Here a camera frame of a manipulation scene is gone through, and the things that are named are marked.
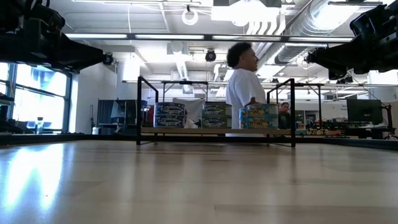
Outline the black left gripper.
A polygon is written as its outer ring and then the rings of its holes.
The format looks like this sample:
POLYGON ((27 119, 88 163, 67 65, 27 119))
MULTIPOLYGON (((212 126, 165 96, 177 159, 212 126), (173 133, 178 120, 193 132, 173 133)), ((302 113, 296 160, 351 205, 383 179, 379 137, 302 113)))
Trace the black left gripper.
POLYGON ((42 65, 79 73, 104 60, 101 49, 70 40, 59 31, 19 30, 1 34, 1 62, 42 65))

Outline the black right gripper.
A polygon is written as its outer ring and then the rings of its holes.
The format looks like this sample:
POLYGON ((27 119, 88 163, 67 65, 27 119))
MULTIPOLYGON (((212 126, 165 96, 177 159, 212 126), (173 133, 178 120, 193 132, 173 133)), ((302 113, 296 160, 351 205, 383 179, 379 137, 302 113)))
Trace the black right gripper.
POLYGON ((328 70, 329 80, 338 80, 349 70, 361 75, 376 70, 385 73, 397 70, 397 31, 377 34, 374 30, 361 33, 360 45, 342 45, 317 48, 309 52, 305 61, 315 63, 328 70))

